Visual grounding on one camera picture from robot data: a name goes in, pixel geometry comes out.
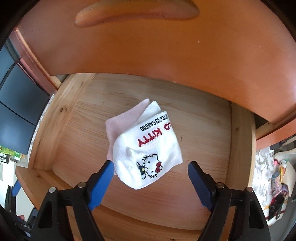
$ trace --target hello kitty character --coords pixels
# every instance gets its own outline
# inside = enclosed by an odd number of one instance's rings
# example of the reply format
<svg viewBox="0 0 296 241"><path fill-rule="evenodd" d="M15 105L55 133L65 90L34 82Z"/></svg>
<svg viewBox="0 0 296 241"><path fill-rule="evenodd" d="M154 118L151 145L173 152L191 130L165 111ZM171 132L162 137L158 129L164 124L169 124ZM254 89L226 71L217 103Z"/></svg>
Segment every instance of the hello kitty character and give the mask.
<svg viewBox="0 0 296 241"><path fill-rule="evenodd" d="M155 178L158 173L163 169L161 165L161 161L158 160L157 154L146 155L142 158L143 165L137 162L137 167L139 168L142 176L142 180L144 180L147 176L150 178Z"/></svg>

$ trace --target silver bolt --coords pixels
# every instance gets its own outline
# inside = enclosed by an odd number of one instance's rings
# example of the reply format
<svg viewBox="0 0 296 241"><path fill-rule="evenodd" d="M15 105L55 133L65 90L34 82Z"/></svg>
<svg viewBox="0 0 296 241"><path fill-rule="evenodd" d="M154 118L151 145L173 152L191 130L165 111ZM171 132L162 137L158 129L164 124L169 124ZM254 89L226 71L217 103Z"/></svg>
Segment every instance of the silver bolt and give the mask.
<svg viewBox="0 0 296 241"><path fill-rule="evenodd" d="M251 188L251 187L247 187L247 191L248 191L248 192L253 192L254 190L253 190L253 188Z"/></svg>
<svg viewBox="0 0 296 241"><path fill-rule="evenodd" d="M86 183L85 182L80 182L78 183L77 185L79 188L84 188L86 186Z"/></svg>
<svg viewBox="0 0 296 241"><path fill-rule="evenodd" d="M55 190L56 190L55 187L51 187L48 191L49 191L50 193L53 193L53 192L55 192Z"/></svg>
<svg viewBox="0 0 296 241"><path fill-rule="evenodd" d="M216 184L218 188L224 188L224 184L223 183L217 183Z"/></svg>

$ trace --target dark gray panel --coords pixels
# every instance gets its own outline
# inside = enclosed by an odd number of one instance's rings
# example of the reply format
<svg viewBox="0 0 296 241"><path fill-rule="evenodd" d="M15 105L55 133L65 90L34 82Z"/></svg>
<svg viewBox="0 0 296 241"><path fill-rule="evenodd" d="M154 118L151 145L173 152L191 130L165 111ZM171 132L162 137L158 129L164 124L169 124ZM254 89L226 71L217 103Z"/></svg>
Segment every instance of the dark gray panel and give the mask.
<svg viewBox="0 0 296 241"><path fill-rule="evenodd" d="M0 103L0 145L27 154L35 126Z"/></svg>
<svg viewBox="0 0 296 241"><path fill-rule="evenodd" d="M17 65L0 89L0 101L34 125L37 124L48 99L47 94Z"/></svg>
<svg viewBox="0 0 296 241"><path fill-rule="evenodd" d="M12 59L6 48L3 47L0 51L0 83L13 63L14 60Z"/></svg>

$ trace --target pink sock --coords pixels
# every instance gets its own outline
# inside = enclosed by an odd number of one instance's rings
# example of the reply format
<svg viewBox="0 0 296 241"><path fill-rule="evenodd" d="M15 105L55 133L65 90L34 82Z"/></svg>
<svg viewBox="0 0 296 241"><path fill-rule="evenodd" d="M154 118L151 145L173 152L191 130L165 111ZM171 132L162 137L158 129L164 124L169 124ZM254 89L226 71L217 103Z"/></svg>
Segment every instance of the pink sock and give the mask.
<svg viewBox="0 0 296 241"><path fill-rule="evenodd" d="M132 109L106 121L106 133L109 140L107 160L113 161L114 142L120 136L120 134L130 129L135 124L149 104L150 100L145 99Z"/></svg>

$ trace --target recessed handle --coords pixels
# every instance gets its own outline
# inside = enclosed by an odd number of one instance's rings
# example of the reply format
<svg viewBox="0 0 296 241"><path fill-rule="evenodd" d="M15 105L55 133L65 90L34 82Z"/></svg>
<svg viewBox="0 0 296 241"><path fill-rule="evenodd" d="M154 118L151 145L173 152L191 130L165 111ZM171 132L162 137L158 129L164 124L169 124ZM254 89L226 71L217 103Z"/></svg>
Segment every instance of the recessed handle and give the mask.
<svg viewBox="0 0 296 241"><path fill-rule="evenodd" d="M187 20L198 14L191 0L101 0L82 9L75 24L84 28L135 18Z"/></svg>

